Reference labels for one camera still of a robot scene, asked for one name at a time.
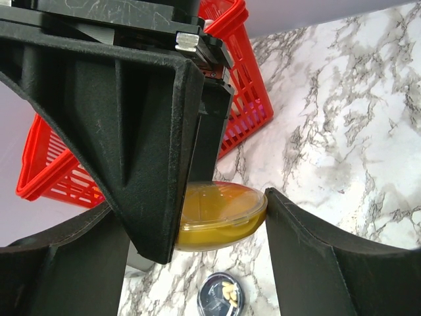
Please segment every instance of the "container lid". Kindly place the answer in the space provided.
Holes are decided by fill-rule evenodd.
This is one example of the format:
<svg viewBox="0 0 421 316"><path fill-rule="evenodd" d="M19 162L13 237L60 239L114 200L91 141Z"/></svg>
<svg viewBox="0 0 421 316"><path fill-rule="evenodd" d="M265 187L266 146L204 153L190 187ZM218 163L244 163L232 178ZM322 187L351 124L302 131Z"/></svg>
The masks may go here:
<svg viewBox="0 0 421 316"><path fill-rule="evenodd" d="M203 230L246 223L264 211L260 191L229 182L190 182L184 198L180 230Z"/></svg>
<svg viewBox="0 0 421 316"><path fill-rule="evenodd" d="M244 309L244 300L239 282L228 273L217 272L204 281L197 295L197 308L201 316L239 316Z"/></svg>

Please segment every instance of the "white wall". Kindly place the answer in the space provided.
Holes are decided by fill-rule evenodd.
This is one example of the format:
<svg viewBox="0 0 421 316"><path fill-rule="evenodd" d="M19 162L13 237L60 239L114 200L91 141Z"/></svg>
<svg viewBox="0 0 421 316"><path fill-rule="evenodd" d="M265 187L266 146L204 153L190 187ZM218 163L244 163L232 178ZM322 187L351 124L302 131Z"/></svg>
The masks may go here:
<svg viewBox="0 0 421 316"><path fill-rule="evenodd" d="M59 224L83 209L50 199L29 202L14 190L34 110L0 82L0 247Z"/></svg>
<svg viewBox="0 0 421 316"><path fill-rule="evenodd" d="M245 0L250 37L268 35L409 3L409 0Z"/></svg>

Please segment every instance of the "container with yellow contents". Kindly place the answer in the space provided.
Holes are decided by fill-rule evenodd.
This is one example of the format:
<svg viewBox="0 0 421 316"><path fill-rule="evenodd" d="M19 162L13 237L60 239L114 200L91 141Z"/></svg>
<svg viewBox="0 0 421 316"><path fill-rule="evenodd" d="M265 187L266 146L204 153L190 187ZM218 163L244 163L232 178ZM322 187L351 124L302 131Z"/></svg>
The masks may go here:
<svg viewBox="0 0 421 316"><path fill-rule="evenodd" d="M240 184L189 183L176 249L216 250L250 236L263 223L267 203L262 192Z"/></svg>

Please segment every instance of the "white marble surface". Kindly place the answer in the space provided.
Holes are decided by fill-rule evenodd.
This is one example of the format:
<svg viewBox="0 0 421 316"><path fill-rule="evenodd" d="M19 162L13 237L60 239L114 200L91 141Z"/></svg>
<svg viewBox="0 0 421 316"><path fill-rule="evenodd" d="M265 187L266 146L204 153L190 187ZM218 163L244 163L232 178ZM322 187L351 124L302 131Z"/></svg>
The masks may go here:
<svg viewBox="0 0 421 316"><path fill-rule="evenodd" d="M216 178L275 187L371 240L421 246L421 4L254 41L274 120L218 164ZM215 271L237 277L244 315L279 315L263 225L239 244L175 253L126 279L120 315L198 315Z"/></svg>

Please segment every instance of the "red plastic basket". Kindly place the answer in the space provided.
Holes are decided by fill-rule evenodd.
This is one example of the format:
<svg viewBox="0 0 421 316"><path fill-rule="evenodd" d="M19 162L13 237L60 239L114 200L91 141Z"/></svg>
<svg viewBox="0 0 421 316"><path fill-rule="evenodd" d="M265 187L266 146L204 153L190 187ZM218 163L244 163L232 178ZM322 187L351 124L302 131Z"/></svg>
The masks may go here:
<svg viewBox="0 0 421 316"><path fill-rule="evenodd" d="M244 0L202 0L199 16L214 22L206 32L225 41L234 60L231 69L237 113L231 111L220 156L273 117L272 106L245 31ZM36 115L22 156L16 194L39 196L91 208L104 200L95 182L47 123Z"/></svg>

